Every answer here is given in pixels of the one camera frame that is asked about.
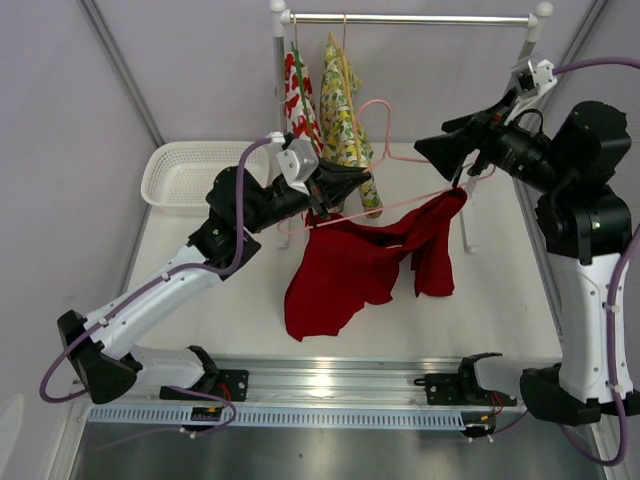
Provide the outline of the pink wire hanger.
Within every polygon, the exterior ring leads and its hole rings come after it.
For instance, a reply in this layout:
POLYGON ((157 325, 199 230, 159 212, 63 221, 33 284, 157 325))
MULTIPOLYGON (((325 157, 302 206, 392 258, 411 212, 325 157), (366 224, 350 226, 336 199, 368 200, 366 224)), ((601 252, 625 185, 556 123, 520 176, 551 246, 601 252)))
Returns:
MULTIPOLYGON (((387 160, 394 160, 394 161, 400 161, 400 162, 409 162, 409 163, 419 163, 419 164, 428 164, 429 161, 426 159, 418 159, 418 158, 414 158, 414 157, 408 157, 408 156, 398 156, 398 155, 394 155, 391 151, 391 143, 392 143, 392 122, 393 122, 393 109, 392 106, 389 102, 387 102, 386 100, 383 99, 372 99, 369 100, 367 102, 365 102, 357 111, 357 114, 355 116, 355 122, 359 122, 360 121, 360 117, 362 116, 362 114, 364 113, 364 111, 371 105, 382 105, 386 108, 387 111, 387 121, 386 121, 386 130, 385 130, 385 138, 384 138, 384 147, 383 147, 383 151, 381 156, 374 161, 368 168, 367 171, 373 171, 376 168, 378 168, 381 164, 383 164, 385 161, 387 160)), ((467 191, 467 194, 469 197, 472 196, 473 190, 475 189, 475 185, 480 182, 483 181, 485 179, 491 178, 495 172, 496 172, 497 168, 496 167, 491 167, 490 170, 484 174, 484 175, 479 175, 479 176, 474 176, 472 177, 471 175, 468 175, 468 179, 466 182, 461 182, 459 184, 459 187, 464 187, 467 191)), ((329 226, 332 224, 336 224, 336 223, 341 223, 343 221, 346 220, 354 220, 356 218, 360 218, 360 217, 366 217, 367 215, 371 215, 373 213, 382 213, 385 210, 392 210, 392 209, 396 209, 405 205, 411 205, 413 203, 417 203, 418 201, 422 201, 422 200, 428 200, 431 198, 434 198, 442 193, 444 193, 446 191, 446 189, 441 189, 441 190, 436 190, 436 191, 432 191, 429 192, 427 194, 424 195, 420 195, 417 197, 413 197, 413 198, 408 198, 405 199, 403 201, 399 201, 399 202, 395 202, 389 205, 383 205, 381 207, 372 209, 370 211, 365 211, 362 213, 357 213, 357 214, 353 214, 353 215, 349 215, 340 219, 334 219, 334 220, 325 220, 323 222, 321 222, 320 224, 318 224, 318 227, 325 227, 325 226, 329 226)), ((276 225, 276 230, 278 233, 286 235, 286 236, 290 236, 290 235, 294 235, 297 233, 301 233, 304 231, 309 231, 311 229, 313 229, 313 226, 307 226, 306 224, 303 224, 300 228, 296 228, 296 229, 289 229, 289 230, 285 230, 284 227, 285 226, 289 226, 290 225, 290 220, 281 220, 280 222, 277 223, 276 225)))

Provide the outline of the red skirt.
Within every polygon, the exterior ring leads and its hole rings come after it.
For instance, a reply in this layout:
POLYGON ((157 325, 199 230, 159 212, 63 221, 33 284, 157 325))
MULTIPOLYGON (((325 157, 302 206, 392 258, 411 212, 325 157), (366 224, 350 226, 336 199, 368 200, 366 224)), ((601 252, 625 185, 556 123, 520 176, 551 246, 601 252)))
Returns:
POLYGON ((450 226, 466 202, 463 189, 450 189, 387 226, 334 214, 331 225, 312 229, 284 296, 287 334, 297 341, 336 336, 365 305, 390 302, 405 258, 415 296, 452 295, 450 226))

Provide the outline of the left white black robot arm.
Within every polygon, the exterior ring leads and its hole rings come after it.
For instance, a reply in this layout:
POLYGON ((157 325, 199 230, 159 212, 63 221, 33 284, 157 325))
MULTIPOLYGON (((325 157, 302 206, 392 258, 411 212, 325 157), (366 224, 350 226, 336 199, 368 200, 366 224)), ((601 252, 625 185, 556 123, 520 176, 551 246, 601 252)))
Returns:
POLYGON ((253 234, 305 210, 325 214, 371 177, 361 167, 324 160, 286 164, 294 176, 281 174, 266 187, 243 164, 224 169, 207 194, 207 219, 159 271, 97 310, 69 310, 58 319, 62 356, 93 403, 110 403, 137 386, 157 387, 164 399, 204 400, 215 392, 219 369, 204 348, 153 350, 136 343, 255 256, 261 245, 253 234))

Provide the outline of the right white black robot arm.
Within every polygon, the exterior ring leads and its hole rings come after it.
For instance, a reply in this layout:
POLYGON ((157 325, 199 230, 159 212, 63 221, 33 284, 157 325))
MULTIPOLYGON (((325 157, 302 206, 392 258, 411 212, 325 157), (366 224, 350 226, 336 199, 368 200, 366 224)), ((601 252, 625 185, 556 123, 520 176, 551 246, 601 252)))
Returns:
POLYGON ((623 112, 600 101, 578 103, 554 137, 520 127, 513 93, 445 122, 414 147, 454 181, 470 154, 476 176, 495 166, 540 194, 536 221, 557 272, 563 353, 555 361, 501 354, 465 358, 458 395, 479 403, 492 391, 521 399, 537 419, 578 426, 639 411, 625 364, 621 293, 632 245, 631 213, 609 186, 631 146, 623 112))

